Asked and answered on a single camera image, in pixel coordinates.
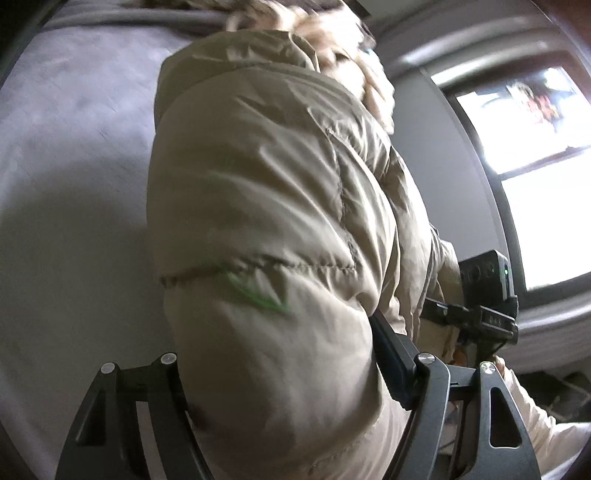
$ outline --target bright window light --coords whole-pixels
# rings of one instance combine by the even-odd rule
[[[528,290],[591,271],[591,153],[502,182]]]
[[[591,106],[562,68],[457,97],[498,174],[591,145]]]

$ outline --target metal screw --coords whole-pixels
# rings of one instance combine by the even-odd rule
[[[177,361],[177,356],[174,353],[165,353],[160,357],[160,361],[164,365],[171,365]]]
[[[103,372],[104,374],[110,374],[114,369],[115,369],[115,364],[113,362],[107,362],[106,364],[104,364],[100,368],[100,371]]]
[[[482,368],[482,371],[484,373],[489,374],[489,375],[495,373],[495,370],[496,370],[495,366],[490,362],[482,362],[480,364],[480,368]]]
[[[418,354],[418,361],[423,365],[431,365],[435,361],[435,355],[432,353],[420,353]]]

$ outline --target window frame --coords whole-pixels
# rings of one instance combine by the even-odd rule
[[[544,287],[527,290],[525,286],[525,272],[521,258],[521,248],[513,215],[509,206],[509,201],[502,186],[502,181],[508,178],[516,177],[543,168],[552,163],[558,163],[583,151],[591,151],[591,147],[569,148],[562,153],[551,155],[537,160],[525,167],[518,167],[511,171],[498,174],[487,164],[484,156],[484,149],[478,133],[468,114],[460,105],[457,97],[463,94],[474,92],[476,89],[492,86],[504,80],[512,80],[515,77],[526,76],[536,70],[543,70],[551,67],[559,67],[569,75],[571,80],[577,85],[582,94],[591,103],[591,76],[585,67],[570,53],[553,52],[545,55],[537,55],[524,59],[512,61],[493,69],[474,74],[459,82],[442,89],[450,106],[457,115],[458,120],[464,127],[472,145],[484,168],[486,177],[491,186],[492,194],[495,199],[501,223],[505,232],[507,247],[509,250],[509,259],[513,273],[515,294],[519,298],[519,306],[522,309],[529,309],[544,304],[552,303],[573,297],[591,289],[591,272],[582,274],[575,278],[570,278],[562,282]]]

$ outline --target green mark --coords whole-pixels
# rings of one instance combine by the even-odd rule
[[[252,302],[257,304],[259,307],[269,310],[275,310],[276,312],[287,312],[288,309],[286,305],[278,303],[270,297],[265,297],[251,290],[234,273],[227,272],[226,276],[228,277],[228,280],[234,286],[234,288],[236,288],[243,295],[247,296],[247,298],[249,298]]]

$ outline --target dark floor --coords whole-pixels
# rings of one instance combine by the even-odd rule
[[[581,372],[559,379],[545,372],[517,375],[536,405],[558,423],[591,421],[591,382]]]

